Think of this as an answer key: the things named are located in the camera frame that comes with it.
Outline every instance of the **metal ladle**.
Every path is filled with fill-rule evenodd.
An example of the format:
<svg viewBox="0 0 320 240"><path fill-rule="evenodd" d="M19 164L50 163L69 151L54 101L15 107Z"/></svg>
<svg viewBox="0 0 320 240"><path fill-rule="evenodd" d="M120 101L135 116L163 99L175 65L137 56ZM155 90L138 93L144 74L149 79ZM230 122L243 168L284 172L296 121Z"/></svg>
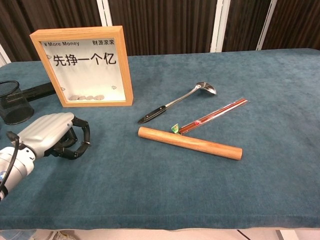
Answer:
<svg viewBox="0 0 320 240"><path fill-rule="evenodd" d="M151 119L154 119L155 117L159 116L160 114L164 113L168 108L170 108L172 105L180 102L182 99L185 99L186 97L190 96L191 94L193 94L195 91L197 91L198 89L203 89L208 91L211 94L217 94L216 89L211 86L209 83L206 83L204 81L200 81L198 82L195 87L188 92L187 94L177 98L176 100L173 100L172 102L169 102L166 105L163 105L161 107L158 107L156 110L153 110L152 112L148 113L147 115L145 115L143 118L141 118L138 121L138 124L144 124L146 122L149 122Z"/></svg>

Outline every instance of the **black wire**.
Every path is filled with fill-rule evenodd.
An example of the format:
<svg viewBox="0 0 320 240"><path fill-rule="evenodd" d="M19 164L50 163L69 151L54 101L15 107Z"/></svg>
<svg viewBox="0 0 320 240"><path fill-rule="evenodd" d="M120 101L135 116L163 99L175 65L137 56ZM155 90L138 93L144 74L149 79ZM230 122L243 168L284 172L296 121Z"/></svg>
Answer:
<svg viewBox="0 0 320 240"><path fill-rule="evenodd" d="M237 229L237 231L242 235L242 236L244 236L246 239L248 239L248 240L251 240L250 238L248 238L242 231L240 231L239 229Z"/></svg>
<svg viewBox="0 0 320 240"><path fill-rule="evenodd" d="M9 166L8 166L8 169L6 170L6 173L4 175L4 178L2 179L2 182L0 183L0 193L2 192L4 186L5 186L5 183L9 177L9 174L12 170L12 168L14 167L14 164L15 164L15 161L16 161L16 158L17 158L17 154L18 154L18 149L19 149L19 137L15 137L14 138L14 151L13 151L13 154L12 154L12 158L11 158L11 161L9 163Z"/></svg>

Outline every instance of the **black handle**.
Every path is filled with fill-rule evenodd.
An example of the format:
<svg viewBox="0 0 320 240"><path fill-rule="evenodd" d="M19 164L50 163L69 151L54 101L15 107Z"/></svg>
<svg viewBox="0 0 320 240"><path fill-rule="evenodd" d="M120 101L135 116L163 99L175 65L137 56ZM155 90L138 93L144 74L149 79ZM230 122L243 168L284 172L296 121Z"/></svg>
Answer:
<svg viewBox="0 0 320 240"><path fill-rule="evenodd" d="M145 115L143 118L141 118L138 121L138 124L144 124L146 122L149 122L151 119L154 119L155 117L159 116L160 114L164 113L167 110L166 106L161 106L157 108L156 110L153 110L152 112Z"/></svg>

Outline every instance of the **cable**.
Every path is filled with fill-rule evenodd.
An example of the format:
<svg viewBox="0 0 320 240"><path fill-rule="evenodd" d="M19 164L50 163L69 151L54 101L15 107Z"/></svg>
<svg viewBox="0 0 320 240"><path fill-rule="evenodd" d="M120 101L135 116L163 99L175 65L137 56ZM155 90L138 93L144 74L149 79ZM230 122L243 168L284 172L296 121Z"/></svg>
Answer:
<svg viewBox="0 0 320 240"><path fill-rule="evenodd" d="M7 132L6 135L11 141L14 140L14 151L13 151L12 158L10 160L8 169L6 170L4 178L2 179L2 182L0 183L0 193L3 191L5 183L9 177L9 174L10 174L12 168L14 167L14 164L15 164L15 161L17 158L17 154L18 154L18 150L19 150L19 136L16 135L15 133L13 133L12 131Z"/></svg>
<svg viewBox="0 0 320 240"><path fill-rule="evenodd" d="M237 231L242 235L242 236L244 236L246 239L248 239L248 240L251 240L250 238L248 238L242 231L240 231L239 229L237 229Z"/></svg>

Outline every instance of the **brown curtain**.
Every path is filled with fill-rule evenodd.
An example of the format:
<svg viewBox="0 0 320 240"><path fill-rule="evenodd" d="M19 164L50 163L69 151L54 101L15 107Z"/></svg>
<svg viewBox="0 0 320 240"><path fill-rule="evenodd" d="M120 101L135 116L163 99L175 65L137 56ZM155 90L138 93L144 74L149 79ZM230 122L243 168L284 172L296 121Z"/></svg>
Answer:
<svg viewBox="0 0 320 240"><path fill-rule="evenodd" d="M132 55L210 51L217 0L109 0Z"/></svg>
<svg viewBox="0 0 320 240"><path fill-rule="evenodd" d="M320 1L278 0L262 49L320 50Z"/></svg>
<svg viewBox="0 0 320 240"><path fill-rule="evenodd" d="M256 50L270 0L231 0L223 52Z"/></svg>
<svg viewBox="0 0 320 240"><path fill-rule="evenodd" d="M101 26L96 0L0 0L0 44L12 62L39 60L38 29Z"/></svg>

